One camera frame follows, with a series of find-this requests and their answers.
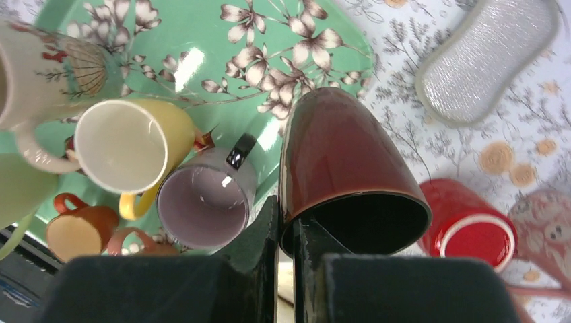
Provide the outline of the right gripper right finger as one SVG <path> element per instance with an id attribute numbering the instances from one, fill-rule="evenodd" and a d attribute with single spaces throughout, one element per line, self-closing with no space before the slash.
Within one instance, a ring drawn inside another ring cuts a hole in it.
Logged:
<path id="1" fill-rule="evenodd" d="M 297 322 L 521 322 L 476 260 L 352 254 L 315 219 L 293 225 Z"/>

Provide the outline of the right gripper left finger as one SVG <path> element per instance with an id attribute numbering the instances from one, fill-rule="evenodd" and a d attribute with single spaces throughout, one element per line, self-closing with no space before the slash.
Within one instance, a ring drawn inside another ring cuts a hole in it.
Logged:
<path id="1" fill-rule="evenodd" d="M 279 205 L 269 196 L 207 256 L 89 256 L 49 285 L 37 322 L 274 322 Z"/>

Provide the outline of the mauve mug black handle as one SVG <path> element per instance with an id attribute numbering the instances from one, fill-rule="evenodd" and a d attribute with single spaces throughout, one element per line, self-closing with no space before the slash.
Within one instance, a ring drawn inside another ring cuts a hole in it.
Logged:
<path id="1" fill-rule="evenodd" d="M 245 133 L 230 149 L 205 149 L 162 182 L 156 198 L 158 216 L 180 244 L 216 249 L 244 230 L 257 188 L 257 174 L 248 160 L 256 143 Z"/>

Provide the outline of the dark brown mug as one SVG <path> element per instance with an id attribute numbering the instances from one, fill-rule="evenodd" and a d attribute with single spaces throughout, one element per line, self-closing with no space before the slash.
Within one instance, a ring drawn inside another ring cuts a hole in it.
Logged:
<path id="1" fill-rule="evenodd" d="M 356 254 L 394 254 L 428 230 L 432 211 L 375 116 L 336 87 L 294 106 L 280 160 L 280 246 L 294 251 L 294 224 L 315 219 Z"/>

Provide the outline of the small orange mug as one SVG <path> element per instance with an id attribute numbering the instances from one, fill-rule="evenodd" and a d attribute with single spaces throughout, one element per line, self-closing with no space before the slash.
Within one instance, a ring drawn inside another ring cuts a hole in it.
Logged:
<path id="1" fill-rule="evenodd" d="M 48 249 L 61 261 L 103 253 L 119 226 L 116 211 L 89 205 L 71 193 L 53 199 L 57 216 L 50 220 L 45 236 Z"/>

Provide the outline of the yellow mug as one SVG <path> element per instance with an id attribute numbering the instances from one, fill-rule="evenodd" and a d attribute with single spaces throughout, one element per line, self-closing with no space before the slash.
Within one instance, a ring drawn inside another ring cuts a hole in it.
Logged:
<path id="1" fill-rule="evenodd" d="M 105 100 L 88 108 L 74 134 L 75 156 L 101 188 L 119 194 L 119 213 L 134 221 L 195 142 L 195 125 L 178 106 L 153 99 Z"/>

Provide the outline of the light green mug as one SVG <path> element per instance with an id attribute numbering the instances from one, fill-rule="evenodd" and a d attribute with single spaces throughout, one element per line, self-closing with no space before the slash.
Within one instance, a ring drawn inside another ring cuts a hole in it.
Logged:
<path id="1" fill-rule="evenodd" d="M 1 259 L 22 241 L 37 210 L 57 186 L 56 174 L 32 167 L 18 154 L 1 154 L 1 229 L 17 225 L 1 247 Z"/>

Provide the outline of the cream floral tall mug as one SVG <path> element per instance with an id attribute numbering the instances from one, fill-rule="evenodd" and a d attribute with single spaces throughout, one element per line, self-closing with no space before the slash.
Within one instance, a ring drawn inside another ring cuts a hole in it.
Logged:
<path id="1" fill-rule="evenodd" d="M 119 68 L 101 46 L 1 19 L 1 130 L 13 133 L 19 153 L 35 168 L 77 171 L 77 162 L 40 145 L 36 127 L 116 97 L 122 84 Z"/>

